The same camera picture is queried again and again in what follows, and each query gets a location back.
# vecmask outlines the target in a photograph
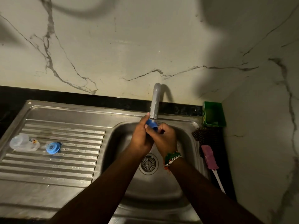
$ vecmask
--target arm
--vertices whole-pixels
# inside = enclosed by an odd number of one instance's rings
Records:
[[[154,139],[159,152],[165,157],[168,153],[177,150],[176,134],[174,129],[165,123],[159,126],[158,132],[162,130],[165,132],[160,135],[150,127],[146,128],[147,133]],[[204,224],[262,223],[249,211],[214,187],[183,158],[177,158],[169,166],[169,170]]]
[[[91,185],[61,208],[50,223],[108,223],[141,160],[153,145],[146,138],[145,122],[149,113],[137,124],[128,147]]]

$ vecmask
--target forearm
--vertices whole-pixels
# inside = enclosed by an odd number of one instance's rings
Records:
[[[108,223],[143,155],[126,148],[91,185],[59,210],[49,223]]]
[[[183,158],[176,159],[169,166],[169,169],[204,224],[262,223],[250,212],[214,187]]]

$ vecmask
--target bracelet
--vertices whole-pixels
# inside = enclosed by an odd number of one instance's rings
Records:
[[[164,161],[164,169],[168,169],[168,167],[170,166],[170,164],[172,164],[173,161],[175,161],[177,158],[182,157],[181,154],[179,152],[174,152],[174,153],[168,153],[165,157],[165,161]]]

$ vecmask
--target silver chain bracelet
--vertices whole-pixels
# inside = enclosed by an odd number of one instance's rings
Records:
[[[170,164],[172,164],[172,162],[173,161],[175,161],[177,158],[180,158],[180,157],[182,157],[181,155],[177,155],[177,156],[175,156],[174,158],[172,158],[170,161],[169,161],[169,163],[167,163],[167,164],[165,164],[165,165],[163,165],[164,167],[168,167],[168,166],[170,166]]]

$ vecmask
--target hand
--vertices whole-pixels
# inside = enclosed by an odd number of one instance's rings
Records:
[[[174,153],[177,151],[176,132],[166,123],[163,123],[160,126],[158,126],[158,132],[155,132],[151,127],[147,127],[146,132],[155,141],[159,153],[162,155],[163,158],[165,158],[168,153]]]
[[[149,137],[145,131],[146,121],[149,119],[150,113],[148,112],[146,116],[142,117],[137,124],[131,142],[128,146],[129,149],[133,149],[134,152],[140,153],[142,156],[148,154],[154,144],[154,141]]]

